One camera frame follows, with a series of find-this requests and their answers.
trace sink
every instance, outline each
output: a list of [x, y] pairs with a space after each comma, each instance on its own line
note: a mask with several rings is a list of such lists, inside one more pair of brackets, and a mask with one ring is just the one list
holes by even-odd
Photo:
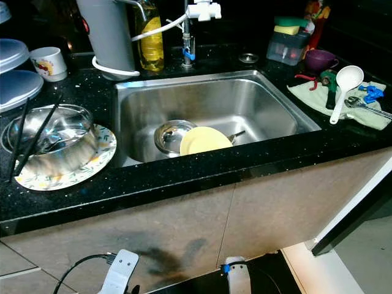
[[260, 72], [198, 75], [116, 85], [118, 167], [168, 159], [154, 131], [171, 119], [213, 127], [226, 136], [245, 130], [236, 145], [320, 130]]

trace white ladle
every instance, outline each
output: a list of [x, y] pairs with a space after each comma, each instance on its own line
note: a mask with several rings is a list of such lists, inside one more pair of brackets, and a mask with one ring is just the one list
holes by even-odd
[[351, 89], [358, 87], [363, 81], [363, 71], [358, 66], [343, 67], [336, 75], [336, 83], [341, 89], [341, 95], [333, 109], [330, 123], [336, 124], [339, 121], [344, 98]]

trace purple cup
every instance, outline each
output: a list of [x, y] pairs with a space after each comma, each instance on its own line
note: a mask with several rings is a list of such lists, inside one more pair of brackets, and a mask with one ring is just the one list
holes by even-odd
[[305, 56], [305, 65], [311, 72], [320, 72], [335, 67], [339, 60], [331, 52], [324, 50], [309, 50]]

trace metal bowl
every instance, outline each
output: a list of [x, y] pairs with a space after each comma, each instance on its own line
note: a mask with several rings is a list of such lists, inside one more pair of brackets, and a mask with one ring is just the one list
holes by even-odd
[[[34, 108], [24, 121], [19, 153], [33, 138], [53, 106]], [[11, 121], [1, 135], [2, 147], [12, 152], [20, 117]], [[91, 160], [98, 147], [92, 114], [77, 105], [61, 104], [42, 132], [34, 154], [24, 166], [38, 175], [59, 176], [70, 173]]]
[[170, 157], [179, 156], [181, 140], [194, 127], [197, 127], [194, 123], [183, 119], [167, 121], [155, 130], [155, 145]]

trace black granite countertop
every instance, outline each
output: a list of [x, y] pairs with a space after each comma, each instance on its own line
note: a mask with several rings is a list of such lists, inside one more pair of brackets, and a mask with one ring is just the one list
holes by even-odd
[[[89, 68], [91, 56], [78, 56], [73, 59], [79, 68], [73, 69], [63, 81], [45, 83], [41, 93], [33, 100], [32, 107], [52, 104], [62, 91], [63, 103], [87, 108], [93, 113], [96, 123], [113, 129], [111, 100], [115, 95], [115, 83], [104, 79], [98, 70]], [[15, 180], [10, 184], [6, 183], [10, 155], [0, 150], [1, 236], [62, 224], [392, 145], [392, 124], [382, 131], [349, 120], [339, 121], [332, 126], [329, 124], [329, 117], [309, 108], [291, 95], [286, 85], [298, 83], [293, 76], [299, 71], [299, 67], [286, 66], [263, 58], [260, 58], [256, 65], [248, 66], [238, 61], [236, 50], [226, 48], [217, 54], [212, 47], [204, 48], [197, 65], [189, 71], [181, 68], [181, 58], [175, 54], [166, 55], [166, 63], [163, 72], [142, 72], [138, 79], [259, 70], [322, 129], [130, 167], [114, 168], [109, 164], [80, 184], [47, 192], [28, 190]], [[376, 79], [368, 76], [365, 80]], [[387, 89], [382, 107], [391, 111], [392, 106], [388, 99], [390, 100]], [[20, 113], [21, 107], [2, 114], [0, 131]]]

